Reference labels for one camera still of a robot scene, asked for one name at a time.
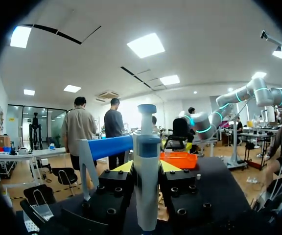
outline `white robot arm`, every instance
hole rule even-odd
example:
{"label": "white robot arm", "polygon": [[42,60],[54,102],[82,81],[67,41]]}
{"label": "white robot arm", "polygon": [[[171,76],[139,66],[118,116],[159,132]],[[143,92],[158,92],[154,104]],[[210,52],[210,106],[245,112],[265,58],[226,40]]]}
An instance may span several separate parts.
{"label": "white robot arm", "polygon": [[191,115],[194,123],[193,129],[201,140],[207,140],[213,136],[223,118],[232,110],[232,103],[242,102],[254,97],[259,107],[278,105],[282,106],[282,88],[268,89],[263,78],[252,79],[243,86],[216,99],[219,109],[208,116],[205,112]]}

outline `square ceiling light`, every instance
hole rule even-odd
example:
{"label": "square ceiling light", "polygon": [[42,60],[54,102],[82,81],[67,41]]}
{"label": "square ceiling light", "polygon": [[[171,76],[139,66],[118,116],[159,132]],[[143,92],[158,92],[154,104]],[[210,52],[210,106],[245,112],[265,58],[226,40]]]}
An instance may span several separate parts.
{"label": "square ceiling light", "polygon": [[127,43],[127,46],[129,46],[131,50],[133,50],[133,52],[141,59],[165,51],[156,33],[151,33],[129,42]]}
{"label": "square ceiling light", "polygon": [[81,87],[76,87],[76,86],[68,85],[68,86],[65,87],[64,91],[76,93],[80,89],[81,89]]}
{"label": "square ceiling light", "polygon": [[10,39],[10,46],[26,48],[30,32],[30,27],[17,26],[13,31],[12,37]]}
{"label": "square ceiling light", "polygon": [[252,76],[252,79],[258,78],[258,77],[264,78],[266,75],[267,75],[267,73],[265,73],[265,72],[256,72],[256,73],[254,73],[254,75]]}
{"label": "square ceiling light", "polygon": [[282,59],[282,49],[280,47],[277,47],[277,49],[273,52],[273,56]]}
{"label": "square ceiling light", "polygon": [[177,75],[167,76],[167,77],[161,77],[160,81],[165,85],[172,85],[180,83],[179,77]]}
{"label": "square ceiling light", "polygon": [[34,95],[35,91],[24,89],[24,90],[23,90],[23,93],[26,94],[26,95]]}

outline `tiled floor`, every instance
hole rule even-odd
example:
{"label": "tiled floor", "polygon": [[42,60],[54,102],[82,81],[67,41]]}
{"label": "tiled floor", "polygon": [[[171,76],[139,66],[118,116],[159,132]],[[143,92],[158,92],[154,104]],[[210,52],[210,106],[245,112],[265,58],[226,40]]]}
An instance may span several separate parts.
{"label": "tiled floor", "polygon": [[[245,148],[244,144],[243,146],[237,147],[237,152],[241,159],[244,158],[244,148]],[[222,147],[220,146],[220,142],[219,142],[217,146],[214,148],[214,155],[215,156],[231,156],[232,151],[233,151],[232,147]],[[206,147],[205,156],[208,156],[209,152],[210,152],[210,148]],[[252,158],[254,162],[260,163],[260,159],[256,158],[256,154],[258,154],[259,152],[260,152],[260,149],[251,150],[250,157]],[[66,157],[66,160],[64,160],[63,157],[53,157],[53,158],[49,158],[48,160],[49,160],[49,163],[51,164],[51,167],[66,167],[66,166],[71,167],[71,160],[69,156]],[[108,168],[107,164],[101,163],[98,161],[97,171],[99,174],[102,173],[103,170],[107,168]],[[57,177],[54,176],[53,174],[49,174],[47,168],[45,168],[44,171],[46,172],[47,178],[51,180],[50,183],[46,181],[44,181],[44,183],[47,184],[49,187],[51,187],[54,190],[55,192],[54,196],[57,201],[64,200],[68,196],[71,195],[71,191],[69,189],[64,190],[65,188],[68,188],[68,186],[59,184]],[[76,174],[78,176],[78,183],[81,183],[79,172],[76,171]],[[247,197],[248,202],[251,203],[251,201],[254,198],[256,198],[259,192],[261,191],[262,184],[253,185],[253,184],[247,183],[246,180],[248,177],[251,177],[251,178],[256,177],[258,181],[261,182],[262,181],[262,171],[248,167],[245,170],[241,170],[241,169],[233,170],[232,174],[234,178],[236,179],[236,181],[238,182],[238,184],[240,185],[243,192],[245,193],[245,196]],[[14,183],[27,182],[27,181],[31,181],[31,182],[33,181],[29,166],[25,162],[19,162],[13,171],[11,179],[2,180],[2,183],[3,184],[14,184]],[[89,186],[92,186],[92,183],[89,177],[87,177],[87,183]],[[14,199],[14,198],[24,197],[24,194],[23,194],[24,189],[25,189],[24,187],[8,189],[10,197],[13,198],[12,203],[13,203],[14,211],[21,210],[19,203],[22,199]],[[75,194],[81,193],[82,192],[81,185],[80,186],[78,185],[77,187],[73,188],[73,190]]]}

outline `orange container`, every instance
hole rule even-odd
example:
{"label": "orange container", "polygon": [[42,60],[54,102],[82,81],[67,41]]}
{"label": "orange container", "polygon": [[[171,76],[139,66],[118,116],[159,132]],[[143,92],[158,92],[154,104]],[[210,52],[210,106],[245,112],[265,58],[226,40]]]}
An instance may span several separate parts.
{"label": "orange container", "polygon": [[160,160],[180,169],[193,169],[198,158],[196,154],[189,154],[187,152],[162,152]]}

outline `black table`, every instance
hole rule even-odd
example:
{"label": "black table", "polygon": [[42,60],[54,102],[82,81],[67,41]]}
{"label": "black table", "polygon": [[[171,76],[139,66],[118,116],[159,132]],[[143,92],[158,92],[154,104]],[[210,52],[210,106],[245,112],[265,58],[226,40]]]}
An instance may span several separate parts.
{"label": "black table", "polygon": [[[213,208],[215,221],[225,218],[234,219],[236,216],[250,206],[235,181],[231,172],[218,157],[199,158],[197,166],[192,170],[201,174],[201,179],[196,181],[196,185],[206,202],[210,202]],[[82,214],[83,195],[79,194],[64,201],[49,205],[55,216],[60,215],[61,208],[65,208],[72,213]],[[23,212],[17,211],[18,222],[24,226]],[[157,234],[171,235],[172,228],[165,222],[158,220],[156,226]],[[123,235],[142,234],[142,229],[138,226],[136,196],[133,193],[130,206],[126,212]]]}
{"label": "black table", "polygon": [[245,136],[246,141],[250,138],[259,138],[263,142],[263,146],[261,147],[261,162],[260,164],[254,163],[251,159],[249,159],[250,155],[250,149],[247,149],[247,145],[245,145],[245,153],[244,153],[244,161],[249,165],[252,166],[256,169],[262,170],[264,166],[266,166],[265,161],[264,161],[264,156],[267,152],[267,143],[268,141],[271,140],[271,137],[275,136],[275,134],[269,136],[267,134],[252,134],[252,133],[241,133],[238,134],[239,136]]}

